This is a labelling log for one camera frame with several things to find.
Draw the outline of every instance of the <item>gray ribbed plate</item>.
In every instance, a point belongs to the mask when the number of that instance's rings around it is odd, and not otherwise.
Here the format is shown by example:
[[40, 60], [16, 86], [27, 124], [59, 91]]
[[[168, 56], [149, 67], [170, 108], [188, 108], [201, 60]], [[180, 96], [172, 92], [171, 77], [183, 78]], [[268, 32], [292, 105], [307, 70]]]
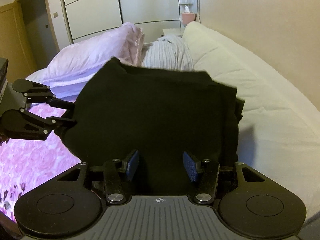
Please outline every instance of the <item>gray ribbed plate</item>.
[[[25, 236], [22, 240], [31, 240]], [[210, 207], [192, 204], [186, 196], [133, 196], [109, 207], [87, 231], [70, 240], [245, 240], [226, 228]], [[298, 240], [292, 236], [288, 240]]]

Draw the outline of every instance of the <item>tissue box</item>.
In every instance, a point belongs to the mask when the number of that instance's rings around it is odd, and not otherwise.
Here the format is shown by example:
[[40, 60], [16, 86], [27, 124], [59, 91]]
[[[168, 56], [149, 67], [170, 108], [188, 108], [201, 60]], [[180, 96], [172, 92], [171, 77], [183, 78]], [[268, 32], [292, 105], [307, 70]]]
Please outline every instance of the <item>tissue box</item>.
[[190, 22], [193, 22], [196, 19], [195, 13], [182, 13], [182, 23], [187, 25]]

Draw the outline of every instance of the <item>metal screw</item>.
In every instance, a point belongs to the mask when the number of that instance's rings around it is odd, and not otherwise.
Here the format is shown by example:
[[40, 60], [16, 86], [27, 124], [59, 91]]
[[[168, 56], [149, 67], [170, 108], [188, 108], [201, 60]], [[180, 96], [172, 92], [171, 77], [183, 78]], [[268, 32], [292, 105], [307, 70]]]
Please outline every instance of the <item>metal screw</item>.
[[205, 201], [209, 201], [210, 199], [212, 199], [212, 197], [211, 197], [211, 195], [209, 195], [207, 193], [201, 193], [196, 196], [196, 199], [201, 202], [205, 202]]
[[108, 196], [108, 199], [113, 201], [113, 202], [118, 202], [124, 199], [124, 196], [119, 193], [114, 193]]

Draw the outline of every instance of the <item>plush pillow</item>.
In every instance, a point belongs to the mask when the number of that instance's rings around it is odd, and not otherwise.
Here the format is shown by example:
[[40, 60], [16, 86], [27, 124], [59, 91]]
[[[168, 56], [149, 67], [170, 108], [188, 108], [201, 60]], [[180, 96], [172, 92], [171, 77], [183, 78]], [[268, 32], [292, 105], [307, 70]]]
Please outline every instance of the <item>plush pillow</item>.
[[193, 61], [182, 38], [163, 36], [146, 44], [142, 50], [142, 66], [168, 70], [192, 71]]
[[117, 29], [63, 48], [47, 68], [26, 79], [48, 85], [54, 93], [63, 91], [59, 97], [76, 95], [111, 57], [128, 65], [141, 65], [143, 40], [140, 28], [124, 23]]

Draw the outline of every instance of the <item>black folded cloth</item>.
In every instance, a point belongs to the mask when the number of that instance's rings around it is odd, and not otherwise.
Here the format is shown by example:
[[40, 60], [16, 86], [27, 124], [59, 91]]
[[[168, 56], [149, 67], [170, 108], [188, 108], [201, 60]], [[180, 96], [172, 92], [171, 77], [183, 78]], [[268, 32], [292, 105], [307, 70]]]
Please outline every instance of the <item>black folded cloth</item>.
[[181, 195], [191, 184], [184, 151], [223, 166], [237, 161], [243, 105], [236, 88], [214, 82], [207, 72], [132, 67], [112, 58], [83, 88], [74, 111], [63, 115], [77, 124], [55, 133], [91, 166], [137, 149], [138, 191]]

